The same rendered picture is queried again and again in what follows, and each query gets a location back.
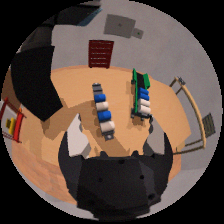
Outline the black flat bar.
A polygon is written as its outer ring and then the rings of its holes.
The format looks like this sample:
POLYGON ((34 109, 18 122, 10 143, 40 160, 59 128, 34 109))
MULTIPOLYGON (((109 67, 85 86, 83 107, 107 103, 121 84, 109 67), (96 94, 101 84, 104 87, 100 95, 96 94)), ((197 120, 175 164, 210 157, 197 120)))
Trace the black flat bar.
POLYGON ((135 116, 139 116, 139 117, 143 117, 143 118, 146 118, 146 119, 149 119, 149 118, 150 118, 150 117, 147 116, 147 114, 144 114, 144 113, 142 113, 142 114, 137 114, 137 112, 136 112, 136 113, 134 113, 134 115, 135 115, 135 116))

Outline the blue plastic bar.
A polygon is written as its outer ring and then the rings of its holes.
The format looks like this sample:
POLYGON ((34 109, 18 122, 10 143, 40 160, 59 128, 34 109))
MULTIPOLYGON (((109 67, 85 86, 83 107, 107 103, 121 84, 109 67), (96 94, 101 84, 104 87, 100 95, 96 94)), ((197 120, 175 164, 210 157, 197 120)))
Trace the blue plastic bar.
POLYGON ((94 95, 94 96, 95 96, 95 102, 106 101, 106 95, 105 94, 94 95))
POLYGON ((143 94, 148 95, 148 94, 149 94, 149 91, 139 87, 139 89, 138 89, 138 94, 139 94, 139 93, 143 93, 143 94))
POLYGON ((148 95, 146 95, 146 94, 139 93, 139 94, 138 94, 138 99, 139 99, 139 98, 149 101, 149 98, 150 98, 150 97, 149 97, 148 95))
POLYGON ((99 121, 108 120, 112 118, 110 111, 98 112, 97 114, 99 121))

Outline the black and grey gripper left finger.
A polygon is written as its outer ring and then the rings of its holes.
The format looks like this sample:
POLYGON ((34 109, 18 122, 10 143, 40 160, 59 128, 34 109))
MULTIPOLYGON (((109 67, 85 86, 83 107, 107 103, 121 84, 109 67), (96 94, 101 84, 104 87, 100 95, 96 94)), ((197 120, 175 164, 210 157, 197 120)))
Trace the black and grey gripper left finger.
POLYGON ((82 133, 80 114, 74 117, 64 133, 58 152, 60 170, 65 178, 67 189, 73 189, 72 176, 77 165, 89 158, 91 146, 88 138, 82 133))

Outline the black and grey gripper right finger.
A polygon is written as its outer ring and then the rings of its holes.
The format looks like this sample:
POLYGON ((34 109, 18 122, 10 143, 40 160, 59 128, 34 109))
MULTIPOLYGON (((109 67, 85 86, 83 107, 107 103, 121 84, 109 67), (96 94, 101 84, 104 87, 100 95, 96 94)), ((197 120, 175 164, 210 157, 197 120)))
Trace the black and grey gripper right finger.
POLYGON ((149 119, 149 135, 143 145, 143 155, 155 158, 163 167, 164 184, 168 183, 173 164, 173 151, 167 134, 163 131, 153 115, 149 119), (144 154, 145 153, 145 154, 144 154))

